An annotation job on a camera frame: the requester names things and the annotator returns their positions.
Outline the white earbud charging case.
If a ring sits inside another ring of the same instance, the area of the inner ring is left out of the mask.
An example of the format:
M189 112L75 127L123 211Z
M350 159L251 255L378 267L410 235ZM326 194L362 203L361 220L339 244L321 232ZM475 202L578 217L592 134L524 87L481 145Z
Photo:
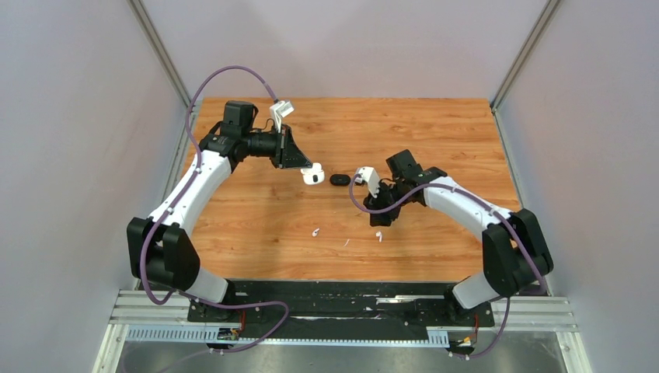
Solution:
M309 168L301 169L300 172L304 184L308 186L319 185L326 178L323 166L318 162L314 162Z

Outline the black earbud charging case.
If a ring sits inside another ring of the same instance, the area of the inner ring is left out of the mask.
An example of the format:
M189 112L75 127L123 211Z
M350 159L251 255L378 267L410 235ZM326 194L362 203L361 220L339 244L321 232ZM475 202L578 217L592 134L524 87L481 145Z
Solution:
M348 187L351 183L351 177L347 174L333 174L330 176L329 182L336 187Z

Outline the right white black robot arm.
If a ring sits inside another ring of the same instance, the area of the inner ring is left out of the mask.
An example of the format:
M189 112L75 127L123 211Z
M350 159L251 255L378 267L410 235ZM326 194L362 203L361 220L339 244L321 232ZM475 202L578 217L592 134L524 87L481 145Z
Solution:
M418 203L459 223L481 243L480 272L448 287L443 313L448 321L463 324L475 309L493 300L509 298L531 285L547 290L546 275L553 258L536 215L529 209L512 211L462 187L444 170L423 168L409 150L386 160L390 178L374 168L357 169L353 185L365 185L368 195L355 206L368 213L372 226L390 226L403 206Z

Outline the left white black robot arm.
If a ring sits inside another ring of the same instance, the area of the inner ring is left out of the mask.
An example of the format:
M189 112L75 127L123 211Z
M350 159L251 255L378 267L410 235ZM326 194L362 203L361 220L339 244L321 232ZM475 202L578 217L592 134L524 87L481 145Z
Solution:
M235 285L201 266L190 235L214 192L248 157L268 158L276 169L297 169L309 186L324 181L322 166L302 152L291 127L283 122L293 110L288 100L274 102L271 128L257 130L253 126L257 107L228 101L222 120L195 144L191 166L170 195L148 217L128 223L131 273L146 291L152 284L179 291L208 305L208 311L220 321L236 315Z

